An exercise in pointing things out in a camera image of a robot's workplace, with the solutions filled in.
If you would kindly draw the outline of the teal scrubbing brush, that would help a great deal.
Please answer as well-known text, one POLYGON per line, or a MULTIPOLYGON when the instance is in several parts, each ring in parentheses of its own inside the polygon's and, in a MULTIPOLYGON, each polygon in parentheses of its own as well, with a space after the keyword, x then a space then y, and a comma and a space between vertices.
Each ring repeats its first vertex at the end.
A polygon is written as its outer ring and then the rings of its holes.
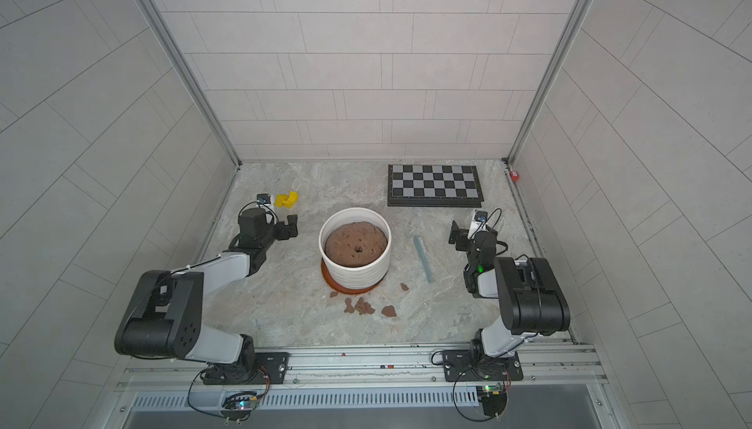
POLYGON ((427 250, 425 248, 425 244, 423 242, 422 237, 420 235, 415 235, 413 237, 413 244, 416 249, 416 253, 418 255, 421 267, 424 270, 424 274, 426 276, 427 282, 433 283, 434 282, 433 273, 432 273, 430 264, 428 262, 427 250))

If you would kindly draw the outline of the black and grey chessboard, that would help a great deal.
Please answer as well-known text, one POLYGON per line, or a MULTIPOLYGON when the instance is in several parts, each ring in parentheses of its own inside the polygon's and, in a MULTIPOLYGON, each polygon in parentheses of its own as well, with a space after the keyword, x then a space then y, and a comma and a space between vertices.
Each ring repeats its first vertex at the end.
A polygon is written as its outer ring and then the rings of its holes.
POLYGON ((389 166, 388 206, 480 208, 483 202, 484 194, 476 166, 389 166))

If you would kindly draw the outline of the right green circuit board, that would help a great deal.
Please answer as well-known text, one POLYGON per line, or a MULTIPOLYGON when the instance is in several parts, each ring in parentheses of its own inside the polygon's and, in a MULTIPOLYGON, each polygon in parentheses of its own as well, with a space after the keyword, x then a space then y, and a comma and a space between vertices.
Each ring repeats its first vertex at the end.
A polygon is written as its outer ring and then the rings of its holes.
POLYGON ((508 404, 508 391, 501 384, 477 386, 477 397, 485 420, 499 418, 508 404))

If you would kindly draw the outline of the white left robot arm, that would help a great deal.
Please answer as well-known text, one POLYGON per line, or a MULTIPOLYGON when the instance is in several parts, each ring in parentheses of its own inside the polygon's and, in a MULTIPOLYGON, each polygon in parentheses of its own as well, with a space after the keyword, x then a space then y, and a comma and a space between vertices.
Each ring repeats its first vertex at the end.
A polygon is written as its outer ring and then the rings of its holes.
POLYGON ((176 270, 149 270, 140 276, 117 328, 118 354, 140 360, 203 362, 205 385, 281 384, 289 355, 256 352, 246 334, 203 323, 205 298, 256 274, 270 246, 298 235, 298 217, 281 221, 256 201, 237 216, 239 233, 219 256, 176 270))

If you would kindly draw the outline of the green circuit board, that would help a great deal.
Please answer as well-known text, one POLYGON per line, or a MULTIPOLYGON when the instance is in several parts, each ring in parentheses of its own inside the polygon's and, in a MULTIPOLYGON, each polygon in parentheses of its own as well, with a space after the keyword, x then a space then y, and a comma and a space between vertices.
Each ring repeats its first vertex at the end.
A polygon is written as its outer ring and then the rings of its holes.
POLYGON ((221 404, 223 417, 232 420, 245 420, 258 406, 262 396, 255 391, 232 394, 221 404))
POLYGON ((477 397, 485 420, 499 418, 508 404, 508 391, 501 384, 477 386, 477 397))

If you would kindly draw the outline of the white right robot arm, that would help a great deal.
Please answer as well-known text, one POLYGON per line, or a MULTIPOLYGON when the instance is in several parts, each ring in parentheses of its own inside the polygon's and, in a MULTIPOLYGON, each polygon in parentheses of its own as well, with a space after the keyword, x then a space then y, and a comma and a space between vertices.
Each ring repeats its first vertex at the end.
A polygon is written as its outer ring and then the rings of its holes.
POLYGON ((499 317, 476 332, 467 351, 444 351, 446 381, 521 381, 519 348, 570 326, 569 305, 550 262, 508 256, 508 245, 484 225, 472 231, 453 223, 448 243, 467 256, 467 291, 477 299, 497 300, 499 317))

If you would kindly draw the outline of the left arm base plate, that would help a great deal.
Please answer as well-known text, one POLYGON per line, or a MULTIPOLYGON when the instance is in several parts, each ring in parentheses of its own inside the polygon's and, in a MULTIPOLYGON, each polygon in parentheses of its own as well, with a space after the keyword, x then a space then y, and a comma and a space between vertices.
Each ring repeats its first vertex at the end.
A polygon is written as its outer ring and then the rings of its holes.
POLYGON ((232 364, 210 364, 200 379, 205 385, 282 384, 289 358, 284 352, 242 352, 232 364))

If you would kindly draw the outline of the aluminium corner post right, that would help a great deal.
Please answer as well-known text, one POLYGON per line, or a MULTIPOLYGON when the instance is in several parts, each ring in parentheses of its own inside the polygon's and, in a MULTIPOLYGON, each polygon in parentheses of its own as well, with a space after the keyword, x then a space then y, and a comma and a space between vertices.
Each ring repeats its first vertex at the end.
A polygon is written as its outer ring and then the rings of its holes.
POLYGON ((526 139, 528 139, 528 136, 532 131, 536 117, 538 117, 540 111, 542 110, 542 106, 546 101, 546 97, 548 96, 548 93, 553 86, 556 76, 563 66, 566 56, 576 39, 579 29, 581 29, 582 27, 582 24, 585 20, 585 17, 587 16, 589 7, 591 6, 592 2, 593 0, 575 1, 571 13, 569 14, 568 19, 565 23, 565 27, 561 33, 561 36, 558 39, 554 52, 552 53, 550 62, 548 62, 546 72, 544 72, 544 76, 542 76, 542 80, 540 81, 540 84, 535 91, 531 106, 529 107, 525 119, 523 120, 520 127, 520 132, 517 135, 507 157, 503 159, 507 166, 511 167, 514 164, 515 160, 519 157, 525 141, 526 139))

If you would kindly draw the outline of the mud chunk on table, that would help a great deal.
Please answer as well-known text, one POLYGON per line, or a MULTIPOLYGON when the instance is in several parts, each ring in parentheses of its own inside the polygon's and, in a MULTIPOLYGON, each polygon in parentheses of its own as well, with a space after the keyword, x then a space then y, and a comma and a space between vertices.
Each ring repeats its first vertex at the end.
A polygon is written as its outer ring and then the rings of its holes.
POLYGON ((386 306, 382 309, 381 314, 384 317, 397 317, 397 312, 394 306, 386 306))

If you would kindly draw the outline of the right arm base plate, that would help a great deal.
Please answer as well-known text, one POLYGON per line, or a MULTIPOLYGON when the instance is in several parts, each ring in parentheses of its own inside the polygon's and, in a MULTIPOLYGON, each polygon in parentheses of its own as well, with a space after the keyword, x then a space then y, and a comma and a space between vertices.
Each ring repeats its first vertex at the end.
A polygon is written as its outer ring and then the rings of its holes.
POLYGON ((474 357, 467 349, 440 350, 430 358, 433 366, 442 368, 444 379, 454 382, 517 382, 524 374, 517 355, 505 358, 474 357))

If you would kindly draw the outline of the yellow plastic bracket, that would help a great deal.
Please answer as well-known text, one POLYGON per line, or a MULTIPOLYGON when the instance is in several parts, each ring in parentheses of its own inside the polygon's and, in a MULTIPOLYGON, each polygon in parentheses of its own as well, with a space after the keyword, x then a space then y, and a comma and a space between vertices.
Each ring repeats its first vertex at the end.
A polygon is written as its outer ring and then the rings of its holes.
POLYGON ((291 190, 288 194, 276 195, 274 197, 274 205, 276 207, 292 209, 298 202, 299 198, 299 193, 291 190))

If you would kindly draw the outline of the white ceramic pot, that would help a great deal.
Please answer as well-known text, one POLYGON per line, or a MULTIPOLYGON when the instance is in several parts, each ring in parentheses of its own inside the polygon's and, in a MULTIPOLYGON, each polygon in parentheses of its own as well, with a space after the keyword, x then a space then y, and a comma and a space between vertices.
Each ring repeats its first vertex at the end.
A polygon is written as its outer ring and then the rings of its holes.
POLYGON ((373 289, 389 270, 393 244, 392 231, 380 214, 365 208, 335 213, 318 236, 324 280, 344 294, 373 289))

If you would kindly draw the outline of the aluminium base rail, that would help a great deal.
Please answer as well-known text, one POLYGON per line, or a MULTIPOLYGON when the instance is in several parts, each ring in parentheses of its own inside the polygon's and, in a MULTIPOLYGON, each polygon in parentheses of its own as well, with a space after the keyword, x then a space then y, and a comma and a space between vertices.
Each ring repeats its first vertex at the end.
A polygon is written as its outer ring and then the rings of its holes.
POLYGON ((129 362, 106 386, 94 428, 282 428, 313 425, 396 427, 622 428, 625 421, 591 345, 537 338, 518 350, 524 379, 454 382, 430 358, 459 343, 263 348, 289 353, 277 385, 205 385, 207 366, 193 362, 129 362), (501 384, 508 404, 485 420, 477 386, 501 384), (262 396, 245 420, 222 416, 232 394, 262 396))

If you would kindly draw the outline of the left green circuit board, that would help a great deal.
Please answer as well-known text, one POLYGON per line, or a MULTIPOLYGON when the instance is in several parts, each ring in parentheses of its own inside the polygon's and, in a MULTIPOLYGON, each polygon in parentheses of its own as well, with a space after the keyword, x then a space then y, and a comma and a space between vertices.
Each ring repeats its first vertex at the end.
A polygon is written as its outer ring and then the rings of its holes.
POLYGON ((258 406, 262 396, 255 391, 232 394, 221 404, 223 417, 232 420, 245 420, 258 406))

